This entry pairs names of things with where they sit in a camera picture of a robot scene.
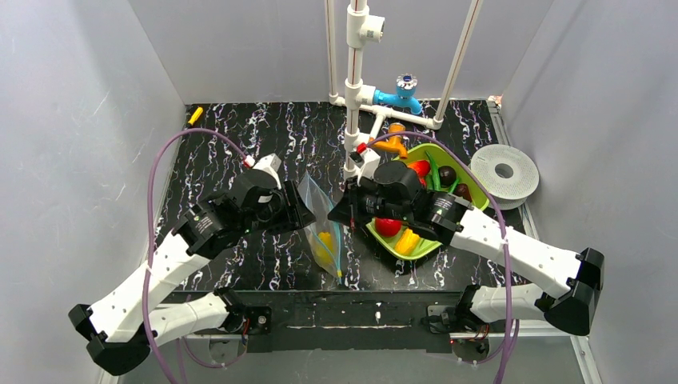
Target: red tomato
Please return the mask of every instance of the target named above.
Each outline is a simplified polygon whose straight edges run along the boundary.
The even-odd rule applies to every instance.
[[[431,171],[431,164],[426,160],[419,160],[418,162],[410,162],[407,165],[408,168],[413,169],[417,172],[417,176],[420,178],[425,178],[427,174]]]
[[[377,218],[374,220],[374,227],[381,236],[390,238],[401,231],[402,224],[399,220],[391,218]]]

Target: gray floor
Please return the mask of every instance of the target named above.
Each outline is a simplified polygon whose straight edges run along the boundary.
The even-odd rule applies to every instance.
[[[209,361],[208,341],[189,342],[199,357]],[[235,342],[231,342],[222,348],[225,349],[223,361],[234,357],[235,347]],[[163,346],[162,351],[170,366],[176,367],[175,345]],[[189,383],[200,384],[491,383],[499,366],[499,358],[477,368],[450,358],[451,354],[431,355],[416,350],[303,350],[247,354],[228,370],[214,370],[198,366],[184,356]],[[150,356],[122,382],[154,384],[166,380],[155,357]],[[508,364],[504,384],[546,382],[584,383],[570,338],[520,338]]]

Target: faucet handle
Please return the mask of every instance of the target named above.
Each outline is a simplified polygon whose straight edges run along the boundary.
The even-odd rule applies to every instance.
[[[411,98],[417,90],[417,78],[413,74],[402,74],[396,79],[396,94],[401,98]]]

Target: yellow screwdriver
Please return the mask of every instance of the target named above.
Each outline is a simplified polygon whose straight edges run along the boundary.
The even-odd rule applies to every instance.
[[[191,118],[189,119],[188,122],[186,122],[186,128],[193,128],[193,124],[200,118],[202,115],[202,107],[199,106],[195,112],[191,115]]]

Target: plastic bag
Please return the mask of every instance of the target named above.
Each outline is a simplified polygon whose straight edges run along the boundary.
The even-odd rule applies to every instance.
[[[313,260],[335,278],[341,278],[341,228],[339,223],[327,219],[334,204],[308,172],[299,183],[299,194],[316,216],[316,221],[304,228]]]

